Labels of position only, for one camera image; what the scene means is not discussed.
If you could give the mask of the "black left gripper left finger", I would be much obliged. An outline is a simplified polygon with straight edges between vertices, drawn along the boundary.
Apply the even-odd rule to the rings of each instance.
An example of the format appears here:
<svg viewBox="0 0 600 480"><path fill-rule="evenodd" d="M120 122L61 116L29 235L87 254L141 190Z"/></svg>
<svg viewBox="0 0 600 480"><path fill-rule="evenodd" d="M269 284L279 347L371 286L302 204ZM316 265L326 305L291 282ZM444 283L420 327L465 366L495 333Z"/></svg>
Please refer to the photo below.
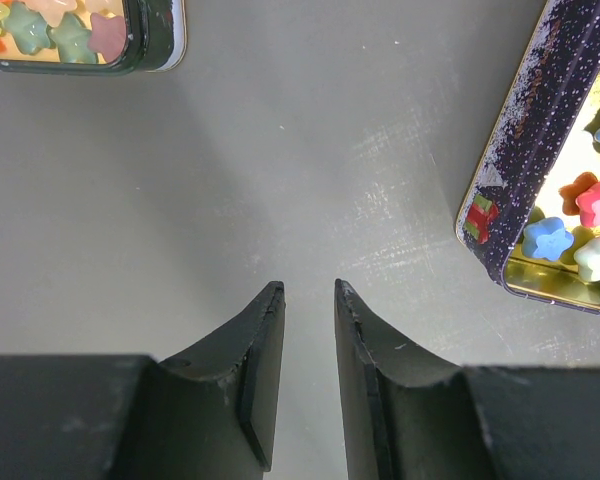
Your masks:
<svg viewBox="0 0 600 480"><path fill-rule="evenodd" d="M0 479L260 479L272 466L285 293L163 360L0 355Z"/></svg>

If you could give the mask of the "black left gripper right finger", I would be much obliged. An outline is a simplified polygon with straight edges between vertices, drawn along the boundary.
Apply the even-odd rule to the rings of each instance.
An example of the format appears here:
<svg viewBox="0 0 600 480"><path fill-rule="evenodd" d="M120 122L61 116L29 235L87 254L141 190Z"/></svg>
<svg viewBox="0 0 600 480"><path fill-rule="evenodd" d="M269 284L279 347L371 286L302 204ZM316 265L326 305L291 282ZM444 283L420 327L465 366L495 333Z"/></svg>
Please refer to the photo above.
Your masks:
<svg viewBox="0 0 600 480"><path fill-rule="evenodd" d="M600 367L459 366L344 280L334 324L352 479L600 479Z"/></svg>

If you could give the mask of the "speckled tin pastel star candies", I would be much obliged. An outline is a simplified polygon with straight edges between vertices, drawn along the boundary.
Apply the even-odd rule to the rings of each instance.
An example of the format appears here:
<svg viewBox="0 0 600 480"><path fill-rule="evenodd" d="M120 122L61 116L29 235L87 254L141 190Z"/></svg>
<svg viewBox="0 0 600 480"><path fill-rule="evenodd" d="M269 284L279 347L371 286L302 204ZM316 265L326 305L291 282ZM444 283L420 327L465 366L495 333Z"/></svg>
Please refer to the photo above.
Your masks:
<svg viewBox="0 0 600 480"><path fill-rule="evenodd" d="M456 233L509 293L600 316L600 1L545 5Z"/></svg>

